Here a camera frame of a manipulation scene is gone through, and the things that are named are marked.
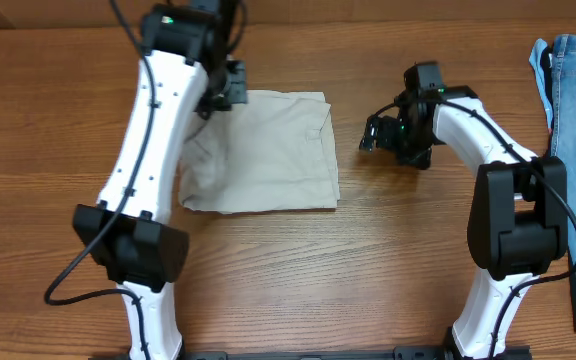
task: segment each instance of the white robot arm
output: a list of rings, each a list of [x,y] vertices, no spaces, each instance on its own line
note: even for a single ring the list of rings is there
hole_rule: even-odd
[[[549,180],[556,180],[549,182],[557,183],[562,194],[565,167],[555,158],[539,159],[514,141],[468,87],[445,87],[436,63],[415,65],[406,71],[404,80],[406,90],[393,105],[368,118],[360,149],[372,151],[376,144],[395,152],[400,164],[423,170],[430,166],[432,146],[445,144],[476,177],[468,246],[478,268],[466,306],[449,329],[444,345],[450,352],[446,359],[487,359],[496,322],[512,289],[537,279],[552,260],[561,258],[567,240],[566,215],[550,202],[543,187],[531,180],[524,164],[506,147],[541,169]],[[379,117],[393,106],[400,108],[397,118]],[[515,213],[514,202],[523,200],[535,201],[534,211]],[[528,288],[519,291],[502,318],[495,356],[515,356],[506,352],[505,339]],[[518,358],[525,358],[526,351],[519,351]],[[398,347],[395,353],[397,358],[407,359],[406,354],[412,354],[410,358],[416,359],[423,351]]]
[[[157,4],[142,22],[144,57],[137,94],[119,158],[97,199],[97,206],[78,205],[73,227],[85,244],[116,213],[119,220],[92,249],[95,262],[106,267],[117,288],[140,299],[143,324],[130,296],[128,313],[131,360],[177,360],[184,356],[175,321],[174,286],[188,251],[188,235],[167,226],[172,188],[186,130],[193,116],[207,119],[245,103],[243,62],[229,58],[230,29],[239,0],[193,0],[187,6]],[[144,141],[151,108],[151,85],[157,104],[141,167],[120,209],[132,169]],[[146,346],[141,342],[143,330]]]
[[[448,101],[474,110],[483,116],[526,161],[537,157],[532,151],[517,144],[492,120],[484,110],[481,100],[463,97]],[[479,166],[483,164],[518,162],[505,151],[499,140],[479,120],[454,107],[437,106],[433,117],[433,133],[439,141],[453,149],[474,176],[477,175]],[[513,287],[537,277],[532,273],[523,273],[508,275],[504,280],[497,281],[487,270],[477,268],[466,306],[452,327],[452,335],[462,357],[484,359],[488,356],[497,315],[510,291]],[[495,355],[506,350],[506,334],[528,289],[529,287],[523,289],[520,297],[515,298],[508,308],[499,330]]]

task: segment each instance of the black base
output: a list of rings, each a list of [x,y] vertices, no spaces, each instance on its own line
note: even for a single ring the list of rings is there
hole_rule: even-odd
[[[121,355],[112,360],[130,360]],[[397,346],[393,351],[324,351],[304,353],[232,354],[225,352],[185,353],[185,344],[176,360],[480,360],[462,357],[452,336],[446,331],[443,346]],[[529,346],[507,347],[495,360],[532,360]]]

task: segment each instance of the black cable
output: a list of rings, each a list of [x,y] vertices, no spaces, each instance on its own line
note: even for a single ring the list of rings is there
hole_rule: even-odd
[[[241,9],[241,25],[239,25],[239,32],[237,33],[237,36],[235,36],[235,40],[233,40],[233,42],[226,48],[227,54],[231,54],[235,49],[237,49],[241,39],[244,37],[246,25],[248,25],[248,7],[246,6],[245,0],[238,0],[237,4],[239,5],[239,9]]]
[[[381,109],[377,110],[372,116],[379,116],[379,115],[383,114],[384,112],[394,108],[395,106],[400,106],[400,105],[398,103],[388,104],[388,105],[382,107]]]
[[[135,38],[135,35],[133,34],[132,30],[130,29],[130,25],[128,25],[128,22],[126,21],[123,14],[121,13],[121,10],[117,6],[116,1],[115,0],[109,0],[109,1],[110,1],[110,6],[112,7],[112,10],[115,13],[115,16],[117,17],[117,20],[119,21],[122,28],[124,29],[124,31],[128,35],[130,42],[133,44],[135,50],[137,51],[137,54],[139,55],[139,57],[143,61],[144,67],[146,68],[146,73],[148,76],[148,83],[150,84],[150,111],[148,113],[148,123],[146,125],[146,131],[144,133],[144,139],[141,143],[141,148],[139,149],[139,154],[137,155],[137,159],[135,160],[135,165],[133,167],[132,173],[130,174],[128,184],[126,185],[126,189],[124,190],[124,194],[121,198],[121,201],[119,202],[119,205],[117,206],[117,209],[115,209],[114,214],[112,215],[110,220],[108,220],[106,225],[104,225],[104,227],[101,229],[101,231],[99,231],[97,236],[86,246],[86,248],[79,255],[77,255],[77,257],[75,257],[75,259],[73,259],[70,262],[70,264],[59,274],[59,276],[57,276],[55,278],[55,280],[50,284],[50,286],[48,286],[48,289],[46,289],[46,292],[44,294],[44,302],[46,302],[46,304],[52,305],[52,306],[63,306],[63,305],[74,304],[74,303],[77,303],[77,302],[80,302],[83,300],[87,300],[87,299],[91,299],[91,298],[104,296],[104,295],[120,294],[120,295],[126,295],[126,296],[130,297],[132,299],[133,305],[135,305],[135,307],[137,308],[137,318],[138,318],[138,322],[139,322],[139,339],[141,341],[141,351],[144,352],[144,356],[145,356],[146,360],[150,360],[150,353],[148,352],[148,343],[146,342],[146,335],[145,335],[143,310],[141,308],[140,299],[134,292],[132,292],[130,290],[126,290],[126,289],[108,289],[108,290],[93,291],[93,292],[79,295],[79,296],[75,296],[75,297],[72,297],[69,299],[57,299],[57,300],[51,299],[52,293],[55,291],[55,289],[57,289],[59,284],[61,284],[64,281],[64,279],[66,279],[66,277],[68,277],[68,275],[74,270],[74,268],[77,265],[79,265],[79,263],[88,254],[90,254],[92,249],[94,249],[97,245],[99,245],[101,243],[101,241],[104,239],[106,234],[111,230],[113,225],[115,225],[115,223],[119,219],[119,216],[121,215],[121,212],[123,211],[123,209],[126,207],[126,203],[128,202],[128,199],[130,197],[129,194],[132,193],[133,186],[135,185],[135,181],[137,179],[137,174],[139,173],[139,167],[141,166],[144,155],[146,153],[146,148],[148,147],[148,141],[150,140],[150,133],[152,132],[152,127],[153,127],[153,123],[154,123],[155,109],[158,106],[157,105],[157,94],[156,94],[156,89],[155,89],[155,80],[154,80],[152,68],[150,67],[150,63],[148,62],[148,59],[146,58],[146,56],[142,52],[141,47],[139,45],[139,42]]]
[[[575,229],[575,233],[576,233],[576,215],[572,211],[572,209],[570,208],[568,203],[566,203],[566,201],[561,197],[561,195],[559,195],[559,193],[557,193],[557,191],[552,187],[552,185],[550,185],[546,181],[546,179],[544,179],[544,177],[539,173],[539,171],[537,171],[537,169],[535,169],[532,166],[532,164],[530,164],[530,162],[528,162],[521,155],[519,155],[519,153],[517,153],[517,151],[515,151],[515,149],[512,148],[512,145],[508,144],[506,139],[504,139],[504,137],[499,133],[499,131],[497,131],[497,129],[490,122],[488,122],[483,116],[481,116],[479,113],[477,113],[477,111],[471,110],[465,106],[462,106],[462,105],[459,105],[459,104],[456,104],[453,102],[449,102],[446,100],[441,100],[441,99],[417,99],[417,100],[414,100],[413,102],[426,103],[426,104],[436,104],[436,105],[446,105],[448,107],[452,107],[452,108],[458,109],[460,111],[463,111],[463,112],[469,114],[470,116],[476,118],[477,120],[479,120],[493,134],[493,136],[499,141],[499,143],[501,143],[501,145],[504,147],[504,149],[510,155],[512,155],[512,157],[514,157],[518,162],[520,162],[522,165],[528,167],[528,169],[530,170],[532,175],[535,177],[535,179],[539,183],[541,183],[541,185],[544,187],[544,189],[546,189],[546,191],[548,191],[555,198],[557,203],[559,203],[559,205],[563,208],[563,210],[566,213],[566,215],[568,216],[568,218],[570,218],[570,222],[572,223],[573,228]],[[392,107],[395,107],[395,106],[401,107],[404,104],[405,104],[404,102],[399,102],[396,100],[394,103],[387,105],[387,106],[383,107],[382,109],[378,110],[375,114],[376,115],[381,114],[384,111],[386,111]],[[490,351],[488,353],[488,359],[493,360],[495,357],[494,356],[495,346],[497,344],[497,339],[499,337],[499,329],[501,328],[501,323],[504,319],[504,315],[506,314],[506,311],[508,311],[508,308],[510,307],[512,300],[516,296],[519,295],[519,292],[522,289],[524,289],[528,286],[533,286],[533,285],[537,285],[537,284],[544,284],[544,283],[548,283],[548,282],[562,280],[562,279],[565,279],[567,277],[570,277],[571,275],[573,275],[575,273],[576,273],[576,259],[575,259],[575,263],[572,266],[572,268],[570,270],[564,272],[564,273],[561,273],[558,275],[553,275],[553,276],[546,276],[546,277],[535,279],[535,280],[526,281],[526,282],[521,283],[521,284],[517,285],[516,287],[514,287],[510,291],[508,298],[506,298],[506,301],[504,302],[503,306],[501,307],[501,310],[499,311],[499,314],[497,315],[495,327],[494,327],[493,332],[492,332],[492,343],[490,345]]]

